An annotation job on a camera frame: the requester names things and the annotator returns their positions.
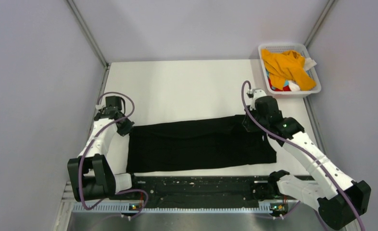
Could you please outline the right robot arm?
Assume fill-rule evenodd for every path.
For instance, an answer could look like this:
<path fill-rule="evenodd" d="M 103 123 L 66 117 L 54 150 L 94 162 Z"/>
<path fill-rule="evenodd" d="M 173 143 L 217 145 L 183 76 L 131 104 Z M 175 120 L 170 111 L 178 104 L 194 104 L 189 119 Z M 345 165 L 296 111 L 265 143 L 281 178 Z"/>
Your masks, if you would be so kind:
<path fill-rule="evenodd" d="M 364 231 L 361 215 L 366 213 L 371 188 L 340 170 L 314 144 L 304 127 L 292 117 L 284 117 L 277 100 L 262 89 L 241 95 L 247 131 L 262 130 L 291 154 L 314 179 L 311 184 L 285 170 L 271 173 L 267 192 L 273 198 L 287 195 L 311 207 L 334 230 L 356 228 Z"/>

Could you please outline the black t shirt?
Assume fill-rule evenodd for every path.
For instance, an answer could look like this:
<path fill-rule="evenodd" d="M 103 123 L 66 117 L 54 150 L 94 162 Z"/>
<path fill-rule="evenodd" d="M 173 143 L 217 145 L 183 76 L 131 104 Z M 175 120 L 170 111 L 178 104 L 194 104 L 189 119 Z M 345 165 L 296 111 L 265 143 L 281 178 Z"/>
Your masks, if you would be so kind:
<path fill-rule="evenodd" d="M 248 132 L 244 116 L 136 126 L 129 134 L 127 172 L 184 171 L 276 163 L 266 134 Z"/>

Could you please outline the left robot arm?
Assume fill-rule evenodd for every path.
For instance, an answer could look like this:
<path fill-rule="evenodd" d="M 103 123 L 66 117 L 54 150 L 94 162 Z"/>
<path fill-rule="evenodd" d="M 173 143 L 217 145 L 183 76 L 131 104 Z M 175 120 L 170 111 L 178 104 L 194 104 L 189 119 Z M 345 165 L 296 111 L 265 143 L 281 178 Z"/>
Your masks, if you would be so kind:
<path fill-rule="evenodd" d="M 134 106 L 130 97 L 118 92 L 105 93 L 97 100 L 97 113 L 86 146 L 67 163 L 78 202 L 110 198 L 118 192 L 128 199 L 139 194 L 139 186 L 132 181 L 131 174 L 114 174 L 106 159 L 113 138 L 123 137 L 133 128 L 134 122 L 129 119 L 132 113 L 126 111 L 127 101 Z"/>

